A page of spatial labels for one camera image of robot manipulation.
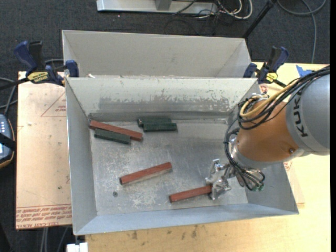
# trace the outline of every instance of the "black cable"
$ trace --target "black cable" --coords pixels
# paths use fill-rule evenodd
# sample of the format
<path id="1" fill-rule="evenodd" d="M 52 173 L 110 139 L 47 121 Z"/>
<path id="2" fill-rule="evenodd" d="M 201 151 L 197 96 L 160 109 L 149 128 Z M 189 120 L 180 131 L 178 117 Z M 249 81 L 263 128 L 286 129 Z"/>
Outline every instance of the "black cable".
<path id="1" fill-rule="evenodd" d="M 225 132 L 225 136 L 224 136 L 224 150 L 225 150 L 225 154 L 226 157 L 229 160 L 230 165 L 232 166 L 232 168 L 235 170 L 235 174 L 236 176 L 240 176 L 241 179 L 243 180 L 245 186 L 250 190 L 253 191 L 255 188 L 260 188 L 264 186 L 264 180 L 265 180 L 265 175 L 262 173 L 262 171 L 257 171 L 260 175 L 261 178 L 257 178 L 256 176 L 252 175 L 251 173 L 249 173 L 249 169 L 245 169 L 243 167 L 241 167 L 231 156 L 231 153 L 229 151 L 229 142 L 230 142 L 230 137 L 231 135 L 235 134 L 237 135 L 237 133 L 239 132 L 239 128 L 235 128 L 232 131 L 230 131 L 231 127 L 233 126 L 233 124 L 237 121 L 237 119 L 235 119 L 231 125 L 227 128 L 226 132 Z M 248 183 L 248 181 L 251 181 L 254 186 L 250 186 L 250 184 Z"/>
<path id="2" fill-rule="evenodd" d="M 252 33 L 252 31 L 256 28 L 256 26 L 260 23 L 263 17 L 267 14 L 267 12 L 274 6 L 274 4 L 278 0 L 269 0 L 266 5 L 263 7 L 257 18 L 253 21 L 251 26 L 247 29 L 247 31 L 243 34 L 242 38 L 248 38 L 248 36 Z"/>
<path id="3" fill-rule="evenodd" d="M 186 7 L 182 8 L 181 10 L 173 13 L 173 15 L 177 15 L 179 13 L 182 13 L 184 11 L 186 11 L 188 8 L 190 8 L 195 2 L 197 2 L 198 0 L 193 0 L 189 5 L 187 5 Z"/>
<path id="4" fill-rule="evenodd" d="M 5 116 L 7 116 L 7 114 L 8 114 L 9 106 L 11 105 L 12 98 L 14 96 L 15 90 L 16 90 L 16 86 L 13 87 L 13 89 L 11 91 L 11 94 L 9 95 L 9 98 L 8 98 L 8 101 L 7 101 L 7 105 L 6 105 L 6 108 L 5 108 L 5 111 L 4 111 L 4 115 Z"/>
<path id="5" fill-rule="evenodd" d="M 49 60 L 46 60 L 45 61 L 45 63 L 46 64 L 52 64 L 52 63 L 54 63 L 54 62 L 64 62 L 64 60 L 63 59 L 49 59 Z"/>
<path id="6" fill-rule="evenodd" d="M 67 233 L 67 231 L 68 231 L 69 228 L 70 228 L 70 227 L 66 227 L 66 228 L 65 228 L 65 230 L 64 230 L 64 232 L 63 232 L 63 235 L 62 235 L 62 238 L 61 238 L 61 240 L 59 241 L 59 245 L 58 245 L 58 248 L 57 248 L 56 252 L 60 252 L 61 247 L 62 247 L 62 244 L 63 244 L 64 237 L 65 237 L 65 235 L 66 235 L 66 233 Z"/>
<path id="7" fill-rule="evenodd" d="M 290 84 L 292 84 L 294 81 L 297 81 L 297 82 L 290 89 L 286 90 L 276 100 L 269 101 L 268 104 L 265 105 L 263 107 L 263 109 L 259 112 L 259 114 L 255 115 L 254 117 L 249 118 L 249 119 L 242 118 L 240 116 L 241 108 L 242 108 L 242 106 L 245 103 L 244 101 L 240 102 L 238 104 L 238 117 L 237 117 L 239 127 L 242 128 L 242 129 L 245 129 L 245 130 L 251 130 L 251 129 L 254 129 L 257 126 L 259 126 L 259 125 L 261 125 L 261 124 L 263 124 L 263 123 L 265 123 L 265 122 L 267 122 L 267 121 L 275 118 L 280 113 L 280 111 L 282 111 L 283 108 L 294 98 L 294 96 L 292 96 L 290 98 L 290 100 L 280 109 L 280 111 L 278 111 L 277 114 L 275 114 L 272 118 L 269 119 L 269 116 L 272 114 L 272 112 L 275 110 L 275 108 L 278 105 L 280 105 L 280 103 L 282 103 L 288 96 L 295 95 L 300 90 L 307 88 L 308 85 L 310 85 L 316 79 L 318 79 L 318 78 L 320 78 L 322 76 L 328 75 L 329 73 L 330 73 L 330 66 L 326 66 L 326 67 L 324 67 L 324 68 L 322 68 L 320 70 L 317 70 L 317 71 L 314 71 L 314 72 L 312 72 L 312 73 L 310 73 L 308 75 L 305 75 L 302 78 L 293 80 Z M 249 106 L 251 107 L 254 103 L 255 102 L 251 102 L 249 104 Z M 244 113 L 246 113 L 248 110 L 249 110 L 249 107 L 247 107 L 245 109 Z M 254 125 L 251 125 L 251 126 L 248 126 L 248 127 L 243 126 L 243 123 L 254 122 L 254 121 L 256 121 L 256 120 L 258 120 L 260 118 L 262 118 L 262 119 L 260 121 L 258 121 L 257 123 L 254 123 Z"/>
<path id="8" fill-rule="evenodd" d="M 13 83 L 13 82 L 14 82 L 13 80 L 10 80 L 10 79 L 8 79 L 8 78 L 2 78 L 2 77 L 0 77 L 0 80 L 2 80 L 2 81 L 6 81 L 6 82 L 9 82 L 9 83 Z M 17 103 L 17 100 L 10 102 L 9 105 L 11 106 L 11 105 L 16 104 L 16 103 Z M 9 107 L 9 106 L 8 106 L 8 103 L 7 103 L 7 104 L 4 104 L 3 106 L 0 106 L 0 109 L 1 109 L 1 108 L 7 108 L 7 107 Z"/>

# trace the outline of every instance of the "blue clamp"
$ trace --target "blue clamp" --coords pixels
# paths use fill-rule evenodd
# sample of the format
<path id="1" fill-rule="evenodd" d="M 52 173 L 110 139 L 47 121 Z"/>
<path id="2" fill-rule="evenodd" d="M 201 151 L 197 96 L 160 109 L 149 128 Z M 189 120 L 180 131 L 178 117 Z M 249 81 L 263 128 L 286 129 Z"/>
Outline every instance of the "blue clamp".
<path id="1" fill-rule="evenodd" d="M 289 56 L 288 50 L 284 47 L 276 48 L 272 47 L 270 58 L 264 63 L 261 69 L 257 68 L 257 65 L 250 63 L 244 72 L 244 78 L 250 78 L 257 73 L 257 79 L 259 84 L 263 83 L 276 83 L 282 87 L 286 85 L 277 80 L 277 70 L 283 65 Z"/>
<path id="2" fill-rule="evenodd" d="M 64 86 L 64 78 L 60 76 L 50 65 L 46 65 L 41 54 L 42 42 L 28 43 L 23 41 L 14 49 L 17 59 L 28 67 L 26 79 L 35 84 L 52 83 Z M 74 60 L 67 60 L 64 69 L 68 69 L 69 76 L 79 77 L 79 70 Z"/>

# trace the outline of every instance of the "gray carpet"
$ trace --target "gray carpet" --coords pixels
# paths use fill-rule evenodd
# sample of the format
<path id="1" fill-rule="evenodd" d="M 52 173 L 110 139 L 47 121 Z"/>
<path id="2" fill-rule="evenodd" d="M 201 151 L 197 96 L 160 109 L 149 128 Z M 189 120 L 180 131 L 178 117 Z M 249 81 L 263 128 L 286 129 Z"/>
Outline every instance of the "gray carpet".
<path id="1" fill-rule="evenodd" d="M 246 20 L 234 20 L 225 15 L 219 19 L 214 16 L 196 19 L 183 14 L 98 13 L 96 1 L 0 0 L 0 77 L 15 80 L 18 71 L 26 70 L 13 54 L 15 46 L 23 40 L 42 40 L 44 56 L 49 59 L 62 58 L 63 29 L 242 37 L 269 0 L 252 0 L 253 14 Z M 291 11 L 308 11 L 301 0 L 279 1 Z M 304 1 L 310 10 L 314 10 L 324 0 Z M 283 46 L 289 51 L 287 62 L 329 64 L 330 0 L 313 15 L 306 16 L 288 13 L 275 4 L 248 36 L 247 45 L 253 61 L 266 61 L 272 46 Z M 0 106 L 7 102 L 10 91 L 0 91 Z M 8 117 L 16 128 L 16 104 L 10 107 Z M 43 230 L 16 231 L 14 227 L 15 166 L 14 160 L 11 165 L 0 169 L 0 223 L 14 251 L 39 251 Z M 63 227 L 49 229 L 49 251 L 57 250 L 64 231 Z M 63 244 L 74 241 L 71 230 L 68 230 Z"/>

